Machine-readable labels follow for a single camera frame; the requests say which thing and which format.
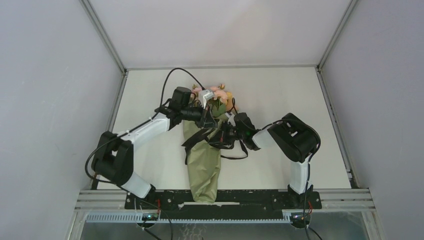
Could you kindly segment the pink fake flower stem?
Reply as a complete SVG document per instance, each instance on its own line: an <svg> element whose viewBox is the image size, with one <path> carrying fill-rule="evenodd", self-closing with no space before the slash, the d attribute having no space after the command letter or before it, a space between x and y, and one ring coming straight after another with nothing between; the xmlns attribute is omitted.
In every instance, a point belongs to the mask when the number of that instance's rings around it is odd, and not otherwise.
<svg viewBox="0 0 424 240"><path fill-rule="evenodd" d="M199 92L201 92L202 90L203 90L204 88L203 87L201 87L201 86L198 86L198 85L196 85L196 84L194 84L193 86L192 86L192 92L193 93L195 93L195 94L198 94Z"/></svg>
<svg viewBox="0 0 424 240"><path fill-rule="evenodd" d="M217 110L222 107L225 107L226 112L230 112L233 107L233 94L230 91L225 90L226 85L220 84L218 86L211 86L209 89L213 92L214 96L211 100L211 103Z"/></svg>

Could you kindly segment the orange green wrapping paper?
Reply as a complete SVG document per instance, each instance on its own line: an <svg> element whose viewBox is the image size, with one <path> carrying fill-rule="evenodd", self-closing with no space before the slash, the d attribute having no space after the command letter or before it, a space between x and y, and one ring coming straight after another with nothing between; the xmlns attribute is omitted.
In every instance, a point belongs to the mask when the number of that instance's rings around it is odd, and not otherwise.
<svg viewBox="0 0 424 240"><path fill-rule="evenodd" d="M208 143L227 122L226 112L219 110L216 117L218 128L199 128L193 121L184 120L181 145L185 151L184 163L187 166L189 187L192 198L198 203L212 204L218 194L218 179L221 171L221 149Z"/></svg>

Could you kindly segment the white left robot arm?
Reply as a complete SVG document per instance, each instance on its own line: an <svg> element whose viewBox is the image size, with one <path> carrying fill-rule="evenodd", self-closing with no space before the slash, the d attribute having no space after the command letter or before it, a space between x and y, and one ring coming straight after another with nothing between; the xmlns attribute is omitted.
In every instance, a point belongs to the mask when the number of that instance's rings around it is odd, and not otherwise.
<svg viewBox="0 0 424 240"><path fill-rule="evenodd" d="M113 133L104 132L97 148L89 155L85 168L107 179L107 183L137 196L137 202L149 209L156 203L153 185L134 170L134 154L145 143L171 130L182 121L192 121L206 130L217 128L208 101L214 92L203 89L194 94L186 87L177 87L172 97L161 103L155 113L145 122L132 129Z"/></svg>

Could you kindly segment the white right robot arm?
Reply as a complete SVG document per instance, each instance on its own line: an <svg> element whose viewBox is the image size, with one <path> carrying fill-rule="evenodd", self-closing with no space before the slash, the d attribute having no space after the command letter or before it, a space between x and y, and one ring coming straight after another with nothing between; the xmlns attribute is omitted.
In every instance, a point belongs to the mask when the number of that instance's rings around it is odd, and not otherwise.
<svg viewBox="0 0 424 240"><path fill-rule="evenodd" d="M236 141L244 152L258 151L278 145L291 161L288 184L289 203L302 208L309 201L310 161L321 147L321 138L308 124L289 112L263 128L256 128L245 112L234 116L233 122L222 123L219 130L207 139L209 145L222 150L234 148Z"/></svg>

